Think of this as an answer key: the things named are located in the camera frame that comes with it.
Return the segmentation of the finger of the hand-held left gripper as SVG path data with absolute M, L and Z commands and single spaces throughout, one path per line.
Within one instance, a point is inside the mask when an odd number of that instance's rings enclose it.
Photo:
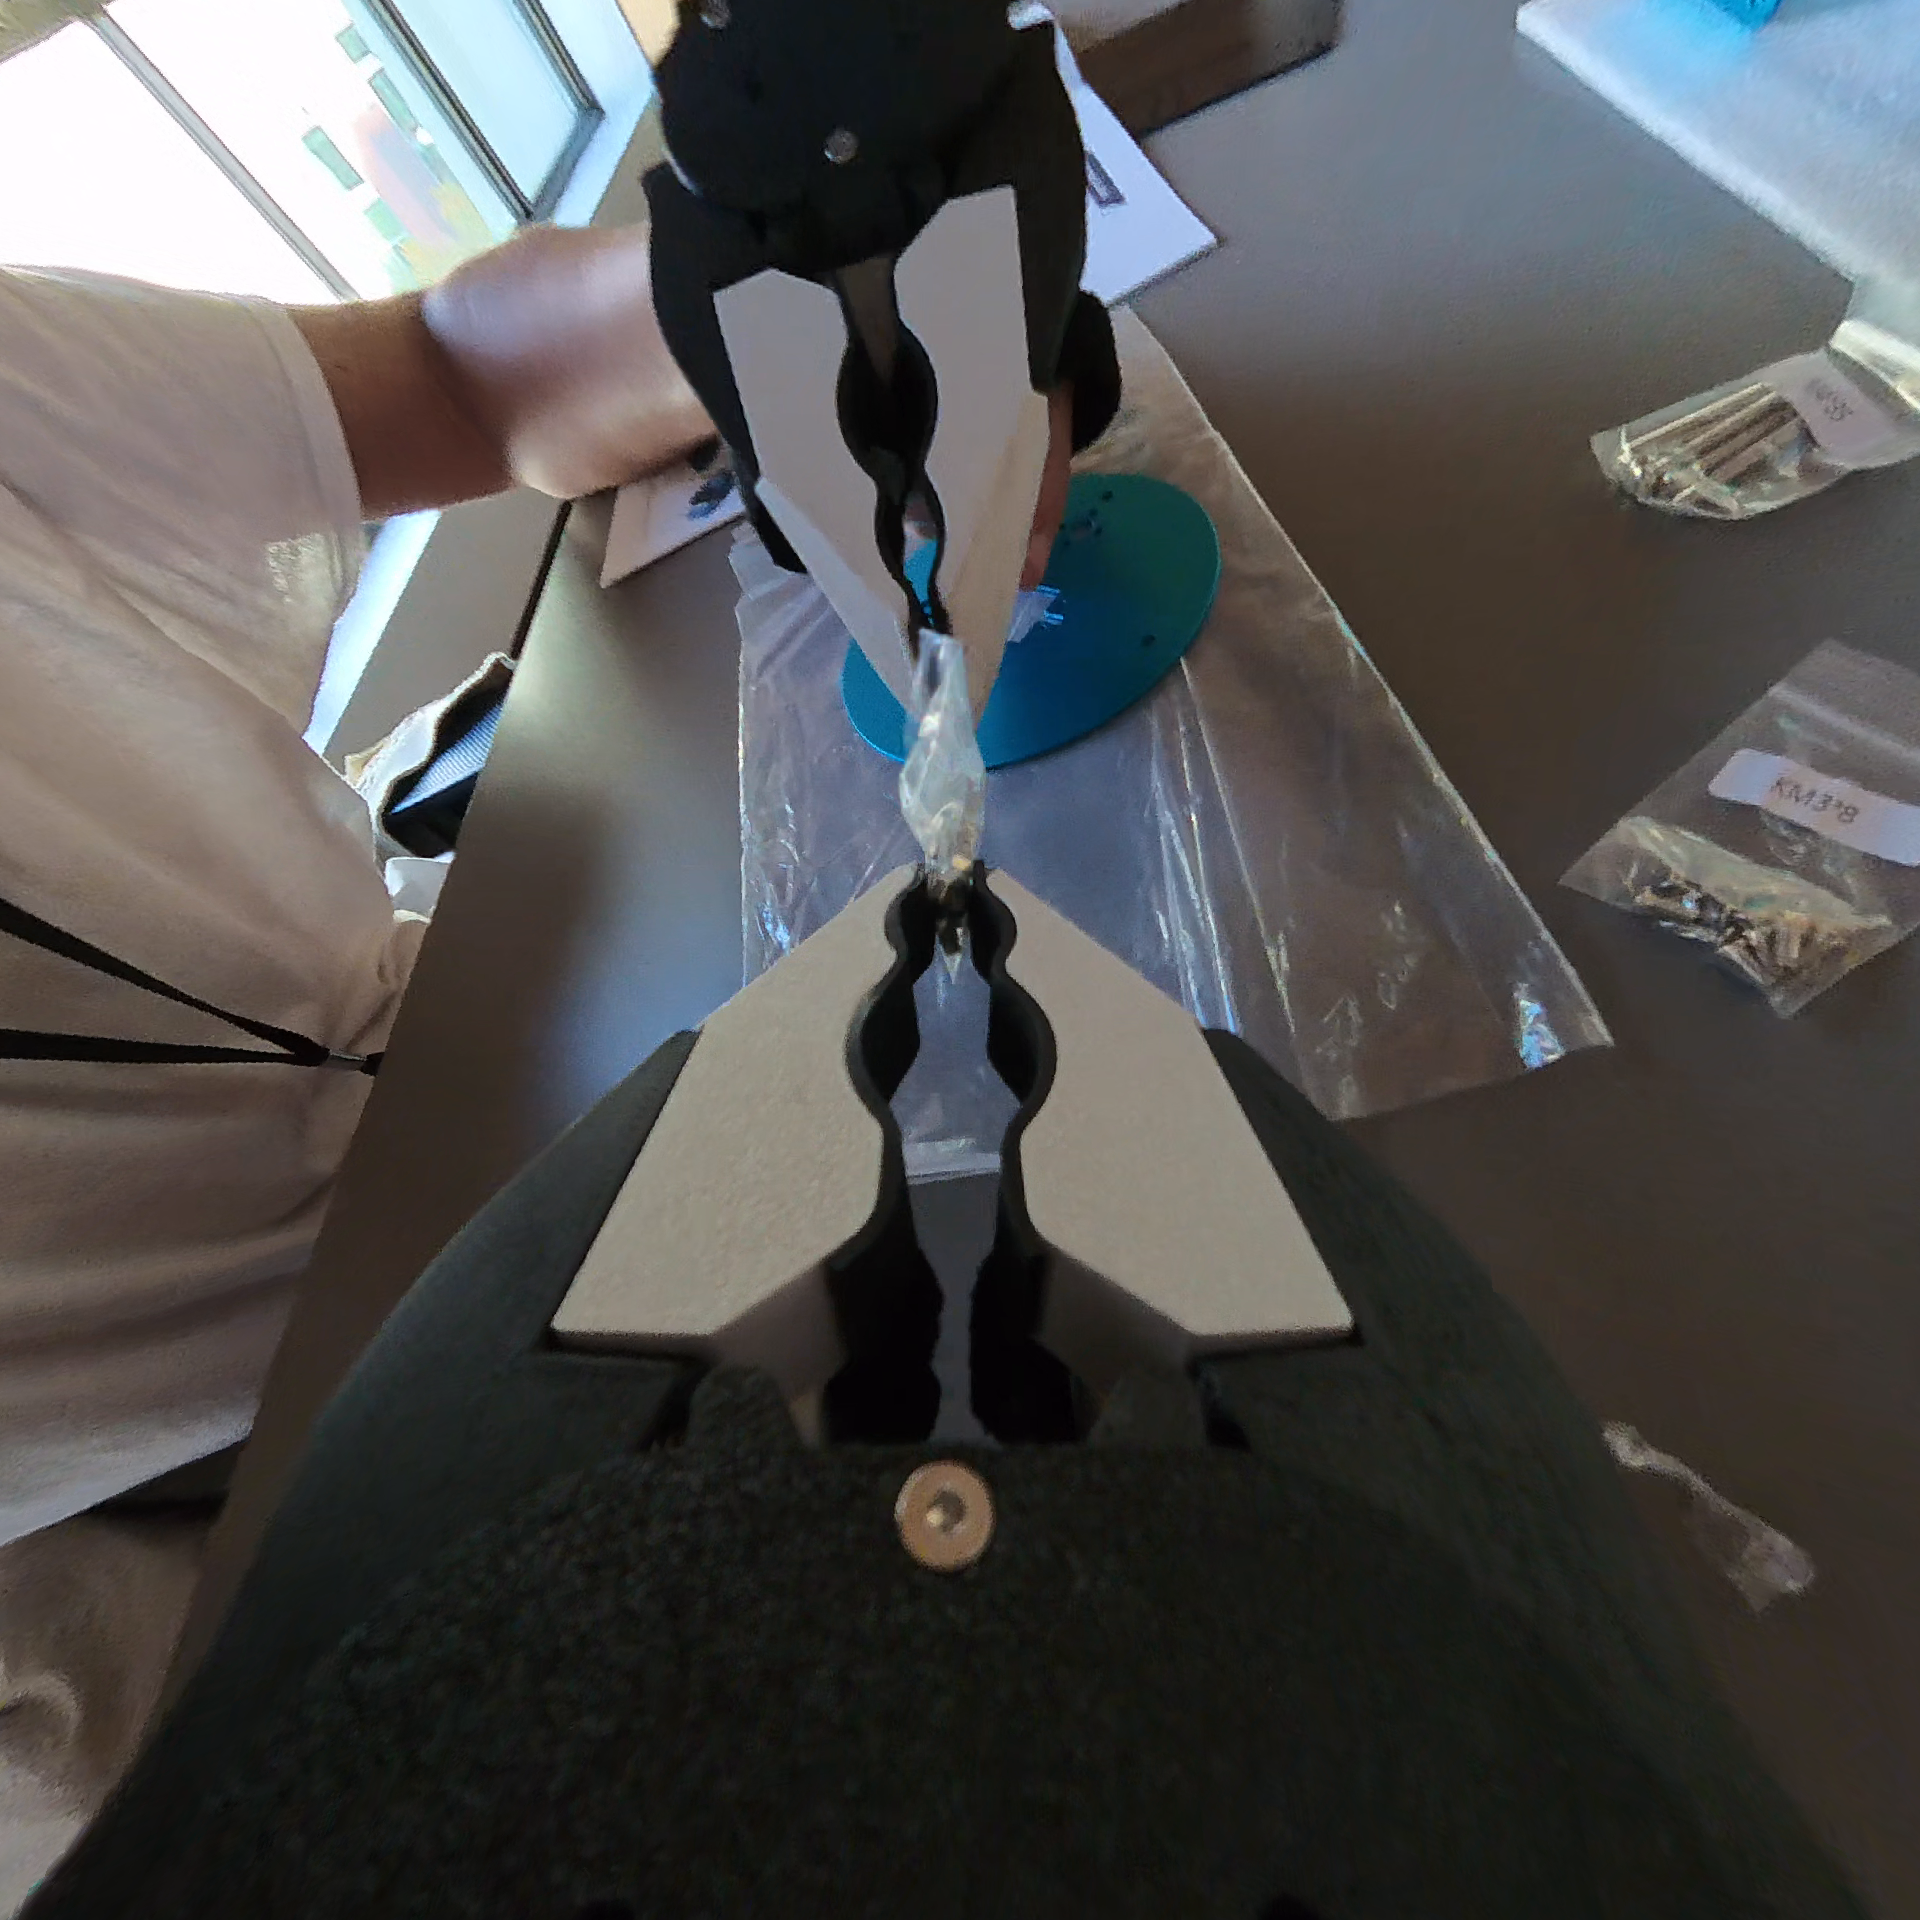
M 849 327 L 840 299 L 760 270 L 717 299 L 756 448 L 756 501 L 881 679 L 908 679 L 918 615 L 901 577 L 901 510 L 844 425 Z
M 940 206 L 898 260 L 898 316 L 933 372 L 926 458 L 944 527 L 933 586 L 967 684 L 993 686 L 1052 438 L 1050 403 L 1029 375 L 1013 187 Z

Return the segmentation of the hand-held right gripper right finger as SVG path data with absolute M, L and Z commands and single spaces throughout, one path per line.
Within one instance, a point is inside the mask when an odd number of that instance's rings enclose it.
M 969 941 L 1016 1100 L 972 1283 L 979 1429 L 1067 1445 L 1138 1372 L 1348 1340 L 1217 1036 L 1013 877 L 978 878 Z

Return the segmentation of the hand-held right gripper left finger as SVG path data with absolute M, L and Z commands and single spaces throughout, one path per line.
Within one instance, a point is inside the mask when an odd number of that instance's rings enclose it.
M 831 1439 L 932 1434 L 944 1301 L 893 1099 L 933 917 L 926 872 L 896 869 L 704 1024 L 560 1347 L 758 1368 Z

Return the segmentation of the blue round metal plate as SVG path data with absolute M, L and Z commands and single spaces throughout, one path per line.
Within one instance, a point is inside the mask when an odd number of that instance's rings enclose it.
M 979 718 L 988 772 L 1055 755 L 1138 710 L 1198 639 L 1221 577 L 1217 531 L 1193 495 L 1151 473 L 1078 473 Z

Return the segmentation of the clear zip bag of nuts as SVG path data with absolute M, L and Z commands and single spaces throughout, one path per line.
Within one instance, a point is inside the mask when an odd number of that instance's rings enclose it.
M 948 980 L 957 980 L 969 943 L 967 914 L 988 831 L 988 763 L 978 746 L 965 644 L 932 629 L 918 632 L 911 659 L 898 805 L 920 848 L 933 902 L 933 943 Z

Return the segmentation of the person's left forearm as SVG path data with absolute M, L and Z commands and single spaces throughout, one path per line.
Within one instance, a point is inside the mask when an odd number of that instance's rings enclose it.
M 295 307 L 363 516 L 603 495 L 717 442 L 660 329 L 649 228 L 523 228 L 435 287 Z

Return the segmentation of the grey desk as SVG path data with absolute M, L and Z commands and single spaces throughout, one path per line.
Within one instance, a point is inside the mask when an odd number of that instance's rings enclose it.
M 1776 1020 L 1559 889 L 1821 639 L 1917 644 L 1917 469 L 1698 527 L 1597 427 L 1827 336 L 1808 251 L 1517 34 L 1348 5 L 1334 57 L 1154 140 L 1225 246 L 1141 313 L 1428 734 L 1615 1028 L 1356 1140 L 1582 1399 L 1816 1562 L 1760 1618 L 1630 1476 L 1727 1700 L 1881 1918 L 1917 1918 L 1917 941 Z M 424 1262 L 738 984 L 732 569 L 598 589 L 574 510 L 181 1639 Z

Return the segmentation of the person's left hand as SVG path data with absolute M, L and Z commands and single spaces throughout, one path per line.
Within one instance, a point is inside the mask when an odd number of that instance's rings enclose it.
M 1022 558 L 1020 589 L 1038 589 L 1045 577 L 1045 566 L 1052 558 L 1052 546 L 1065 522 L 1067 485 L 1071 485 L 1071 458 L 1074 458 L 1074 405 L 1071 385 L 1059 385 L 1050 393 L 1050 448 L 1045 469 L 1038 485 L 1038 503 L 1029 531 L 1029 548 Z

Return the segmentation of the white instruction manual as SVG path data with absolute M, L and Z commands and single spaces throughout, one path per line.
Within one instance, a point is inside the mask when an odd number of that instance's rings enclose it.
M 1043 5 L 1020 5 L 1016 27 L 1050 24 L 1074 105 L 1087 169 L 1087 260 L 1080 287 L 1119 305 L 1217 246 L 1215 232 L 1164 179 L 1117 113 L 1091 89 L 1063 24 Z M 708 438 L 681 465 L 613 495 L 600 589 L 645 572 L 744 514 L 732 458 Z

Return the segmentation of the large clear plastic bag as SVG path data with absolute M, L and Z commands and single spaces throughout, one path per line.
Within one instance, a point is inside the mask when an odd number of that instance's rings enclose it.
M 1117 313 L 1123 405 L 1080 473 L 1151 473 L 1221 539 L 1209 625 L 1112 730 L 993 772 L 988 859 L 1336 1121 L 1609 1046 L 1583 984 L 1325 589 L 1190 393 Z M 744 980 L 920 848 L 840 695 L 849 635 L 738 527 Z M 918 988 L 896 1115 L 911 1180 L 993 1174 L 1013 1093 L 988 984 Z

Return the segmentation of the window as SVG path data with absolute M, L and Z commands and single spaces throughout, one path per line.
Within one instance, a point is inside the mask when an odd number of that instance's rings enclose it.
M 613 5 L 5 5 L 5 266 L 343 300 L 581 219 Z

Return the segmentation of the clear plastic scrap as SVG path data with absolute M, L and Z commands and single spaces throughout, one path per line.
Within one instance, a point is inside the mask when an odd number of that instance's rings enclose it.
M 1599 1429 L 1618 1468 L 1636 1476 L 1653 1476 L 1678 1489 L 1693 1538 L 1705 1557 L 1724 1573 L 1752 1614 L 1766 1614 L 1780 1601 L 1801 1601 L 1816 1584 L 1816 1562 L 1806 1548 L 1785 1538 L 1769 1523 L 1756 1520 L 1741 1503 L 1731 1503 L 1718 1487 L 1694 1472 L 1678 1458 L 1653 1446 L 1642 1431 L 1607 1420 Z

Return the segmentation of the person's white shirt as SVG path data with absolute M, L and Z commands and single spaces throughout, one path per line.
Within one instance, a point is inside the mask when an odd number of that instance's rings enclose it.
M 378 1048 L 424 922 L 305 743 L 363 501 L 292 313 L 5 270 L 5 902 Z M 5 1913 L 122 1778 L 374 1082 L 5 1061 Z

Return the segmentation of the bag of long screws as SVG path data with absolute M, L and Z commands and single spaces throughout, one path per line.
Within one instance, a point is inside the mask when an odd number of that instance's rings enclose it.
M 1917 356 L 1828 343 L 1592 442 L 1640 507 L 1741 522 L 1917 462 Z

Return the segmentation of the white foam sheet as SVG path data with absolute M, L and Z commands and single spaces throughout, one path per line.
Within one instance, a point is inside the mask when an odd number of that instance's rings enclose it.
M 1917 5 L 1526 5 L 1519 36 L 1917 343 Z

